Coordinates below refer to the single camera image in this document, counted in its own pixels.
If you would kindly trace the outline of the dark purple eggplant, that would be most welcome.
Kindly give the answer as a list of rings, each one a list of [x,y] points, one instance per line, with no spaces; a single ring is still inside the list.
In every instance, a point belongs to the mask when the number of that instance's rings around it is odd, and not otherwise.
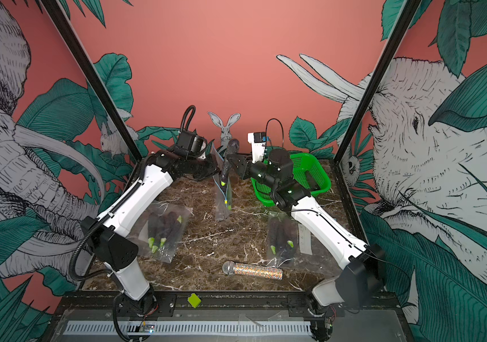
[[[280,220],[277,218],[269,221],[269,248],[273,255],[277,255],[277,252],[280,252],[283,247],[280,223]]]

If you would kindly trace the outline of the clear zip-top bag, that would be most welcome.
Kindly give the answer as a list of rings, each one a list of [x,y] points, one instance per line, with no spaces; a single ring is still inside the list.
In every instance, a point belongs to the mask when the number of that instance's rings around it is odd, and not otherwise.
[[[190,207],[153,202],[138,220],[138,255],[170,264],[191,216]]]
[[[269,221],[273,218],[279,219],[280,222],[289,218],[297,228],[294,248],[290,249],[283,243],[283,247],[280,252],[277,252],[277,255],[273,255],[269,248]],[[306,271],[321,274],[327,278],[341,272],[336,260],[309,229],[284,212],[269,212],[266,259],[268,260],[266,265],[269,267]]]
[[[231,166],[219,154],[215,147],[211,151],[212,157],[219,167],[219,172],[213,176],[215,191],[215,220],[224,221],[232,213],[232,186],[229,180]]]

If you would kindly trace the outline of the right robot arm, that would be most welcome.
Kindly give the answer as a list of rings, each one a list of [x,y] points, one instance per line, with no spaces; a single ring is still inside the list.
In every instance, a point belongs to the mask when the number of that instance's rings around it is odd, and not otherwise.
[[[249,154],[227,153],[225,161],[243,180],[251,178],[271,189],[274,204],[307,228],[330,252],[342,269],[339,276],[326,279],[311,293],[320,306],[345,303],[360,308],[383,288],[384,250],[368,245],[350,234],[333,219],[293,176],[293,161],[287,150],[272,150],[267,162],[253,161]]]

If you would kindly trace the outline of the sprinkle-filled cylinder tube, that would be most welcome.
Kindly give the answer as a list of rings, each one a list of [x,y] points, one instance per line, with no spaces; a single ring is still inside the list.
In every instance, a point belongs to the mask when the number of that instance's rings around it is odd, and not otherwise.
[[[226,275],[255,276],[264,279],[282,280],[283,271],[278,268],[241,264],[227,261],[222,265],[222,271]]]

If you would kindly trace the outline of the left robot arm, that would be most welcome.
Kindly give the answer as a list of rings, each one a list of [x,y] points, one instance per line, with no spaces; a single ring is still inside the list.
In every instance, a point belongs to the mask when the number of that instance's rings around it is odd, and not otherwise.
[[[178,178],[190,176],[201,181],[218,172],[212,146],[196,132],[182,129],[174,145],[143,158],[124,193],[96,217],[81,221],[84,238],[71,261],[75,262],[84,246],[89,246],[115,276],[122,293],[134,302],[143,301],[152,289],[138,264],[139,247],[133,241],[141,226],[139,220]]]

